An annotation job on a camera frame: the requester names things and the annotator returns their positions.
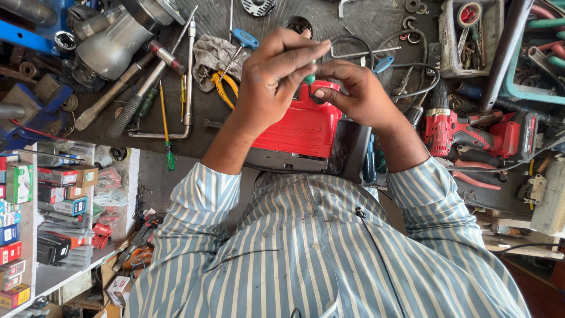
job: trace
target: cordless drill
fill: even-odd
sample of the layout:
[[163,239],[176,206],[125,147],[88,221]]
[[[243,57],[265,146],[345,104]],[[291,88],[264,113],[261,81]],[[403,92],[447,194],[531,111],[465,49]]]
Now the cordless drill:
[[531,159],[537,131],[536,113],[516,111],[506,114],[486,132],[471,127],[466,118],[458,118],[457,113],[449,109],[444,81],[440,80],[431,93],[421,136],[432,156],[447,156],[452,144],[461,144],[483,149],[495,157]]

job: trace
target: yellow pliers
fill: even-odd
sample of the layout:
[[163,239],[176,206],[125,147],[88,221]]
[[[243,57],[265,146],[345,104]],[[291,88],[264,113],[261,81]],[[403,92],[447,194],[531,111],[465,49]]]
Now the yellow pliers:
[[[222,83],[218,82],[222,73],[223,73],[223,71],[220,70],[220,71],[212,74],[212,79],[210,81],[216,85],[216,90],[218,91],[218,94],[220,95],[221,99],[226,104],[228,104],[228,106],[231,109],[234,109],[235,105],[232,103],[231,100],[229,100],[228,95],[225,93],[224,85]],[[233,92],[236,94],[236,98],[239,98],[239,95],[238,95],[239,88],[237,87],[236,82],[231,77],[229,77],[229,75],[227,75],[227,74],[224,76],[223,80],[228,82],[229,86],[232,87]]]

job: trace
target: gray rag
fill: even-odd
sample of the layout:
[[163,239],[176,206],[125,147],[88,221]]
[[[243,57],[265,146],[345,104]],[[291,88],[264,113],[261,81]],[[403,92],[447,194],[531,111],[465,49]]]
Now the gray rag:
[[[225,70],[237,49],[238,47],[231,45],[223,38],[209,35],[203,35],[200,40],[196,41],[194,44],[195,63],[192,68],[192,76],[196,85],[204,92],[214,89],[216,85],[210,81],[212,74],[219,70]],[[241,81],[241,69],[248,57],[247,52],[240,51],[229,68],[228,75],[231,78]]]

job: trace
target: striped shirt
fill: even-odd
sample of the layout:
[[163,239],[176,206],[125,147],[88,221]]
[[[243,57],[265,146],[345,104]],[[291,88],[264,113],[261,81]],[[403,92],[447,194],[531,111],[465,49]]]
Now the striped shirt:
[[432,158],[387,176],[408,236],[375,189],[267,173],[229,237],[240,178],[196,164],[176,186],[126,317],[530,317]]

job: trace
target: shirt cuff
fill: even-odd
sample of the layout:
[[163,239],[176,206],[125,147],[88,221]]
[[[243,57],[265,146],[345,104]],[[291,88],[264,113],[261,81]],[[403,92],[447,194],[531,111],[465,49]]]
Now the shirt cuff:
[[197,162],[171,193],[171,200],[193,211],[227,212],[240,197],[241,172],[223,174]]
[[388,174],[386,181],[400,208],[423,207],[458,197],[453,177],[433,157],[412,169]]

